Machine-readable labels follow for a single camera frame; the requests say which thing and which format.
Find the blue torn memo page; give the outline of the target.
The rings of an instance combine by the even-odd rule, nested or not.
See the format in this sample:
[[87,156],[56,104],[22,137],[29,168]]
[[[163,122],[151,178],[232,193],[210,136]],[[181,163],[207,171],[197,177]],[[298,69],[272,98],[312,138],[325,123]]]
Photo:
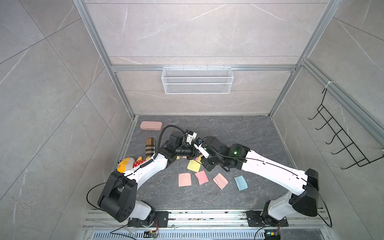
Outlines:
[[243,176],[234,177],[239,191],[246,190],[248,188],[247,181]]

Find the salmon torn memo page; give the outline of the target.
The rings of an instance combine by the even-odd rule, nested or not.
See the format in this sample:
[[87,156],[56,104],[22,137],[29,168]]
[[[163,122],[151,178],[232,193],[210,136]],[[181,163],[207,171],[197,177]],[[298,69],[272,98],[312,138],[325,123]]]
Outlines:
[[217,174],[214,178],[213,178],[215,184],[221,189],[223,190],[227,185],[228,185],[228,180],[222,175],[222,174]]

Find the yellow torn memo page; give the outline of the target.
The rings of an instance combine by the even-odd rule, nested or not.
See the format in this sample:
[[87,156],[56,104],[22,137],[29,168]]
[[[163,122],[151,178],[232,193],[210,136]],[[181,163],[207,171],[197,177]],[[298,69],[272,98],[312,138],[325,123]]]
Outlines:
[[195,173],[198,173],[200,171],[200,168],[201,168],[201,164],[195,160],[190,160],[187,166],[188,170],[193,171]]

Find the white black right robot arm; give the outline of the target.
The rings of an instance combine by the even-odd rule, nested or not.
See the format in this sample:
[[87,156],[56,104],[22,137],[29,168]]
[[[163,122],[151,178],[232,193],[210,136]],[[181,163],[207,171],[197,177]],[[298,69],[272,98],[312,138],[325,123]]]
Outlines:
[[204,156],[202,164],[211,171],[220,166],[226,172],[232,168],[259,175],[282,187],[288,192],[276,200],[265,203],[261,213],[262,222],[267,226],[279,224],[285,217],[302,214],[317,217],[319,193],[319,174],[313,169],[296,170],[263,157],[241,144],[230,147],[216,137],[197,139],[195,148]]

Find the dark pink torn page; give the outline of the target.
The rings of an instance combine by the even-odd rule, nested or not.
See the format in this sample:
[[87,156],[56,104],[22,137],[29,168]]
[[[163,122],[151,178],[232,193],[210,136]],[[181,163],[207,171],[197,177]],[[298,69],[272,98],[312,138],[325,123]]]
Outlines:
[[209,181],[207,174],[204,170],[195,173],[195,176],[198,179],[199,185],[203,185]]

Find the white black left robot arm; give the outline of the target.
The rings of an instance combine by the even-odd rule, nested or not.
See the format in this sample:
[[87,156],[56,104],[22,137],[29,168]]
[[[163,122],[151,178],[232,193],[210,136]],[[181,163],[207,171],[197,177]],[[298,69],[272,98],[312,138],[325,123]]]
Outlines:
[[118,222],[138,220],[150,226],[155,220],[156,209],[143,201],[137,201],[137,190],[151,177],[169,167],[178,156],[196,156],[194,141],[197,133],[167,125],[161,130],[155,153],[144,163],[123,173],[113,171],[103,186],[97,205],[92,207],[106,212]]

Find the pink torn memo page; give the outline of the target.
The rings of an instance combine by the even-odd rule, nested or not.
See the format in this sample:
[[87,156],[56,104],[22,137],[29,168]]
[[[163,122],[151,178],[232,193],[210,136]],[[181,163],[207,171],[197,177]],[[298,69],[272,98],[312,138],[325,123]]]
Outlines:
[[192,178],[190,173],[179,174],[178,177],[179,187],[188,187],[192,185]]

